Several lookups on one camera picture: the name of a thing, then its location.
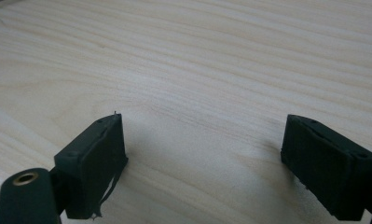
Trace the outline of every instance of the metal ring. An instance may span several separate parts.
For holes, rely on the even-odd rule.
[[[17,178],[13,180],[13,185],[15,186],[27,185],[33,182],[34,180],[36,180],[37,178],[38,178],[37,172],[31,172],[31,173],[19,175]]]

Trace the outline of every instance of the light wood surface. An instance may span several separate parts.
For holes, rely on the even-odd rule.
[[[372,0],[0,3],[0,185],[115,111],[130,162],[63,223],[339,223],[280,150],[297,114],[372,151]]]

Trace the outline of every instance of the wooden board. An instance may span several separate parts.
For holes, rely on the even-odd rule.
[[[0,3],[0,185],[115,111],[130,163],[63,223],[339,223],[282,136],[297,114],[372,151],[372,0]]]

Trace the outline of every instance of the wooden tabletop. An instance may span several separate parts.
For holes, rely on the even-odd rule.
[[[0,185],[115,111],[130,162],[63,223],[339,223],[280,151],[287,114],[372,151],[372,0],[0,3]]]

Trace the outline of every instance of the wood grain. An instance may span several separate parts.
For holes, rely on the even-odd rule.
[[[372,151],[372,0],[0,3],[0,185],[115,111],[130,163],[63,223],[339,223],[279,152],[287,114]]]

